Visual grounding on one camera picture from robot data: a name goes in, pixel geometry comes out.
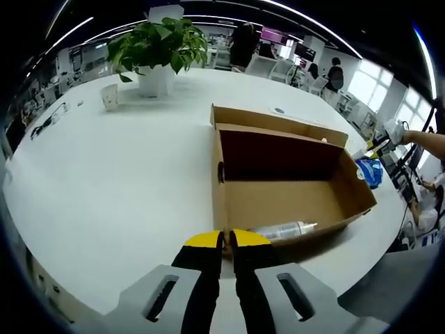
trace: blue plastic bag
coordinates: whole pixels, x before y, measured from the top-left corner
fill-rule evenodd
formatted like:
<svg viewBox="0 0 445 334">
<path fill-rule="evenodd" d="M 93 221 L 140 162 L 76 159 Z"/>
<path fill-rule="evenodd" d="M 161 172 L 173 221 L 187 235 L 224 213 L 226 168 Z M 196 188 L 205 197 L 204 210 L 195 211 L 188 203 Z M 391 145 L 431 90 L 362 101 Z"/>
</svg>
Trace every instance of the blue plastic bag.
<svg viewBox="0 0 445 334">
<path fill-rule="evenodd" d="M 371 189 L 376 189 L 383 180 L 383 166 L 377 159 L 358 159 L 357 165 Z"/>
</svg>

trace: white flower pot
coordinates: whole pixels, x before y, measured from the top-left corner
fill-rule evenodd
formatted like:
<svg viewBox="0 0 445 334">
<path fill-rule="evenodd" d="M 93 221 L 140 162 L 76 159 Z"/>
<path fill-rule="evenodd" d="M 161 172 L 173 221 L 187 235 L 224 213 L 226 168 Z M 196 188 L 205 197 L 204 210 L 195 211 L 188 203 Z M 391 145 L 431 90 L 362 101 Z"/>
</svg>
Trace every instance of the white flower pot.
<svg viewBox="0 0 445 334">
<path fill-rule="evenodd" d="M 152 70 L 149 66 L 139 68 L 139 92 L 145 97 L 161 97 L 169 95 L 173 90 L 175 72 L 170 65 L 156 65 Z"/>
</svg>

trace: green plant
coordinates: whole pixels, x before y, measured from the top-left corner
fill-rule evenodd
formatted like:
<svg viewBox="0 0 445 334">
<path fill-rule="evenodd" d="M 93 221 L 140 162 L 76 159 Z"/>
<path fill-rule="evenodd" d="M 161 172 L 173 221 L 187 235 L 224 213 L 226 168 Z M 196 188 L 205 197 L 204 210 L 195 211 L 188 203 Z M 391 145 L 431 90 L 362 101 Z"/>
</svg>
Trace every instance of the green plant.
<svg viewBox="0 0 445 334">
<path fill-rule="evenodd" d="M 193 61 L 207 61 L 207 41 L 189 19 L 164 17 L 162 24 L 144 22 L 108 45 L 108 57 L 123 82 L 122 68 L 139 75 L 139 68 L 171 65 L 179 73 L 190 69 Z"/>
</svg>

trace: office chair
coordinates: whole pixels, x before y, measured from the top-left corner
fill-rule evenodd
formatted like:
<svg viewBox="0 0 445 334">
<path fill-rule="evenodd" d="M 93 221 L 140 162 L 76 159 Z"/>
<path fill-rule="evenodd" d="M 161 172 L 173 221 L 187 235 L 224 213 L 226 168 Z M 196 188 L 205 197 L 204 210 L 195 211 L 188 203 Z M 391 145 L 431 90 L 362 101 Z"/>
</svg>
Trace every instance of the office chair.
<svg viewBox="0 0 445 334">
<path fill-rule="evenodd" d="M 290 78 L 293 75 L 293 62 L 279 60 L 273 68 L 270 78 L 273 81 L 282 82 L 286 85 L 290 84 Z"/>
<path fill-rule="evenodd" d="M 309 87 L 309 93 L 321 96 L 321 91 L 327 84 L 327 79 L 323 77 L 318 77 L 312 86 Z"/>
<path fill-rule="evenodd" d="M 230 65 L 230 51 L 218 49 L 213 60 L 212 68 L 215 70 L 230 71 L 232 69 Z"/>
<path fill-rule="evenodd" d="M 270 76 L 277 65 L 276 59 L 266 58 L 254 54 L 249 66 L 245 69 L 245 73 L 256 77 L 270 79 Z"/>
</svg>

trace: white table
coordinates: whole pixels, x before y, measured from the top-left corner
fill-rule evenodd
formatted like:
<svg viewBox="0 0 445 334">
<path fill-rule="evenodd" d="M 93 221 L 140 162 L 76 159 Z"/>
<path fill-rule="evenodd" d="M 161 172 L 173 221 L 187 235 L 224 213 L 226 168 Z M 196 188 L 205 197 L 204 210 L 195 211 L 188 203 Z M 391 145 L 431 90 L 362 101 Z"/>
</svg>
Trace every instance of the white table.
<svg viewBox="0 0 445 334">
<path fill-rule="evenodd" d="M 321 98 L 246 74 L 192 69 L 169 97 L 143 99 L 137 83 L 120 83 L 120 110 L 107 113 L 97 79 L 62 96 L 70 111 L 34 141 L 29 133 L 7 163 L 3 190 L 26 245 L 48 273 L 92 309 L 107 313 L 119 293 L 158 264 L 170 264 L 184 242 L 213 229 L 211 104 L 271 113 L 359 134 Z M 404 212 L 388 175 L 378 205 L 302 266 L 342 295 L 383 256 Z M 234 279 L 224 269 L 213 333 L 243 325 Z"/>
</svg>

